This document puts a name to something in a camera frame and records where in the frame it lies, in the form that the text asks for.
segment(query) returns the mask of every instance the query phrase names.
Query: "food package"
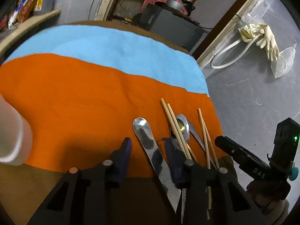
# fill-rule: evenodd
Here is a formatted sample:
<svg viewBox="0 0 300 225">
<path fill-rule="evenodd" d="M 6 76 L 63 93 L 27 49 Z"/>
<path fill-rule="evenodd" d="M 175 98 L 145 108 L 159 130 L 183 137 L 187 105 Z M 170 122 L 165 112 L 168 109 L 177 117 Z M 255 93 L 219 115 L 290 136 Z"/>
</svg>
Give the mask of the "food package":
<svg viewBox="0 0 300 225">
<path fill-rule="evenodd" d="M 23 5 L 23 7 L 20 9 L 18 13 L 17 20 L 19 23 L 23 23 L 26 19 L 29 18 L 29 15 L 33 8 L 35 7 L 35 4 L 37 3 L 37 0 L 27 0 L 27 2 Z"/>
</svg>

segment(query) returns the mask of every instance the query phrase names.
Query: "clear plastic bag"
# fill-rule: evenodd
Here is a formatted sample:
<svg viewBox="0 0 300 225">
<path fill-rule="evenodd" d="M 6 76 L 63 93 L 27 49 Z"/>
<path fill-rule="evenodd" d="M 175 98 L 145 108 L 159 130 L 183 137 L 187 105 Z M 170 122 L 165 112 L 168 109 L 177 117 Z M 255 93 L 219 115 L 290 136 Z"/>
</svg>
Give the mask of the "clear plastic bag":
<svg viewBox="0 0 300 225">
<path fill-rule="evenodd" d="M 279 58 L 277 61 L 271 62 L 271 69 L 274 74 L 275 78 L 279 78 L 285 74 L 287 74 L 294 64 L 294 57 L 295 57 L 295 47 L 297 42 L 293 44 L 292 47 L 288 47 L 284 49 L 279 54 Z"/>
</svg>

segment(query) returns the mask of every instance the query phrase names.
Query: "white plastic cup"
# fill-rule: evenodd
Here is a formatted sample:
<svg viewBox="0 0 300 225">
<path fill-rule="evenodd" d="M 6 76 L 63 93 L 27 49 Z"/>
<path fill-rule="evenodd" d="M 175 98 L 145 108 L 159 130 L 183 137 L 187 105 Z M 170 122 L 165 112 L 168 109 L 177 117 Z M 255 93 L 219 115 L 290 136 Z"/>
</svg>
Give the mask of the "white plastic cup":
<svg viewBox="0 0 300 225">
<path fill-rule="evenodd" d="M 23 164 L 32 148 L 29 123 L 0 95 L 0 163 Z"/>
</svg>

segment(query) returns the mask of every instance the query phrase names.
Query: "orange cloth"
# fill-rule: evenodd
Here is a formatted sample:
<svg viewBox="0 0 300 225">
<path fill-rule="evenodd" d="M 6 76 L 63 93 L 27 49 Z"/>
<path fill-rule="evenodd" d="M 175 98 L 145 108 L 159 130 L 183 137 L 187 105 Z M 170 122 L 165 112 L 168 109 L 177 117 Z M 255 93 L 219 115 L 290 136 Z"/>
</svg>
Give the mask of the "orange cloth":
<svg viewBox="0 0 300 225">
<path fill-rule="evenodd" d="M 185 114 L 200 135 L 197 108 L 202 110 L 212 140 L 222 134 L 206 94 L 78 59 L 53 54 L 17 58 L 0 68 L 0 78 L 0 93 L 31 126 L 33 148 L 26 163 L 38 168 L 65 172 L 70 167 L 93 167 L 130 137 L 133 148 L 128 176 L 152 176 L 132 122 L 145 118 L 157 142 L 169 137 L 161 97 L 175 114 Z M 190 146 L 205 165 L 204 152 L 194 138 Z M 226 155 L 217 147 L 215 150 L 219 158 Z"/>
</svg>

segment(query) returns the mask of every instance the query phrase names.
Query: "yellow label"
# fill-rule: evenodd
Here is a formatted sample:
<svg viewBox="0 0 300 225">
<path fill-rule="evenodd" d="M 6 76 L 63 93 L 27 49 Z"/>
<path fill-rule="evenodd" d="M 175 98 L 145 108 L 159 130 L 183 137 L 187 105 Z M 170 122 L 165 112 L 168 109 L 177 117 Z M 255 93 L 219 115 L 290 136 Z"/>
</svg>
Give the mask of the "yellow label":
<svg viewBox="0 0 300 225">
<path fill-rule="evenodd" d="M 42 4 L 43 4 L 43 0 L 37 0 L 37 4 L 35 5 L 34 11 L 41 11 Z"/>
</svg>

